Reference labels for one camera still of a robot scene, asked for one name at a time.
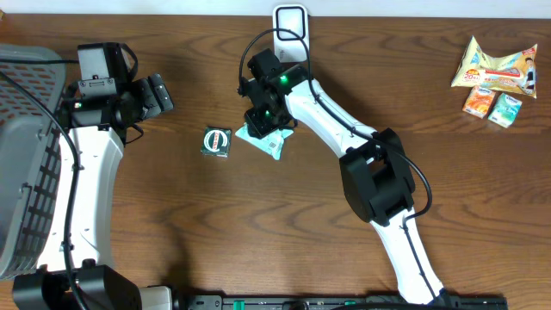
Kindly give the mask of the cream snack bag blue trim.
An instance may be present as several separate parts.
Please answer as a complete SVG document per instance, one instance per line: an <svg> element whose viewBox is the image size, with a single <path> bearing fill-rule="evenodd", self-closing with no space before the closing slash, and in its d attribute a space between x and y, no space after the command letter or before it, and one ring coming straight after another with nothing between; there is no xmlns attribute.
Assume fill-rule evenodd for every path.
<svg viewBox="0 0 551 310"><path fill-rule="evenodd" d="M537 98L536 53L538 45L504 57L484 53L478 41L469 41L451 87L480 86Z"/></svg>

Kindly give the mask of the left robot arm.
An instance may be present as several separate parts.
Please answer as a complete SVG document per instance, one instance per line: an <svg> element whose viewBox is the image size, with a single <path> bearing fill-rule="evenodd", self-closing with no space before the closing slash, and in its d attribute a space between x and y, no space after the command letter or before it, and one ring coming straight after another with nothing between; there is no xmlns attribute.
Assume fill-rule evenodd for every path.
<svg viewBox="0 0 551 310"><path fill-rule="evenodd" d="M83 44L81 77L43 47L1 48L1 277L20 309L175 309L164 285L115 270L116 173L129 129L173 107L158 74L138 78L123 43Z"/></svg>

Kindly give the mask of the teal tissue pack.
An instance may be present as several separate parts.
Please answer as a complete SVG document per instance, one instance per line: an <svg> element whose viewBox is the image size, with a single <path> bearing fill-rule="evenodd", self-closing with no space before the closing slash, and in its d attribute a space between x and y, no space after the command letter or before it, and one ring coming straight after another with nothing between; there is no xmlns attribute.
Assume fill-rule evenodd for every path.
<svg viewBox="0 0 551 310"><path fill-rule="evenodd" d="M507 128L514 123L521 106L521 101L502 93L489 114L488 120Z"/></svg>

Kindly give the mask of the dark green square packet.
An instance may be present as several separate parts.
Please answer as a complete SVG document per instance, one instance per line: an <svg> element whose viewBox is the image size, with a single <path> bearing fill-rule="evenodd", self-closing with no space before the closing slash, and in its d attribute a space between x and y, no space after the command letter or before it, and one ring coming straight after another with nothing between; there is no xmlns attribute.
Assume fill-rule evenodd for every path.
<svg viewBox="0 0 551 310"><path fill-rule="evenodd" d="M201 144L201 153L207 156L227 158L230 151L232 130L206 127Z"/></svg>

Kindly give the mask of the light teal crinkled packet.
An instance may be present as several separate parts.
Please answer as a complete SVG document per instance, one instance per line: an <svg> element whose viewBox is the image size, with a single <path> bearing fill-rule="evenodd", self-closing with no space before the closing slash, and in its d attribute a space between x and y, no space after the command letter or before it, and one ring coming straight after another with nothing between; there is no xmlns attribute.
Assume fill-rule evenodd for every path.
<svg viewBox="0 0 551 310"><path fill-rule="evenodd" d="M274 132L269 133L261 139L254 138L249 135L248 125L245 123L240 129L237 130L235 135L255 146L257 149L269 154L274 160L280 160L285 140L293 133L293 129L283 128L276 129Z"/></svg>

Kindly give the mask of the orange white tissue pack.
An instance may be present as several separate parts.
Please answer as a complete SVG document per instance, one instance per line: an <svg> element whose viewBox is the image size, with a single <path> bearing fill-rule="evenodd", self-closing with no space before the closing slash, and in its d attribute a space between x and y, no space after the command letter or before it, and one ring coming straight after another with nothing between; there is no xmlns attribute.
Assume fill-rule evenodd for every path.
<svg viewBox="0 0 551 310"><path fill-rule="evenodd" d="M462 111L483 119L492 106L495 96L496 92L494 90L476 85L471 89Z"/></svg>

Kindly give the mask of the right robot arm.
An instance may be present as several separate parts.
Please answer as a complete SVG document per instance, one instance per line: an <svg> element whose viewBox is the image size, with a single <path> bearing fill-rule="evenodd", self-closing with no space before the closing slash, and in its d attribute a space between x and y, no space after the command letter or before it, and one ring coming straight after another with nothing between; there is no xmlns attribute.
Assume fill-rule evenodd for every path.
<svg viewBox="0 0 551 310"><path fill-rule="evenodd" d="M412 195L419 168L405 155L390 128L379 132L342 109L310 78L303 65L285 67L265 49L247 64L250 79L238 92L253 106L245 113L247 132L266 138L299 121L316 133L339 160L344 196L353 212L371 224L389 256L401 297L431 304L443 284L431 268L418 234Z"/></svg>

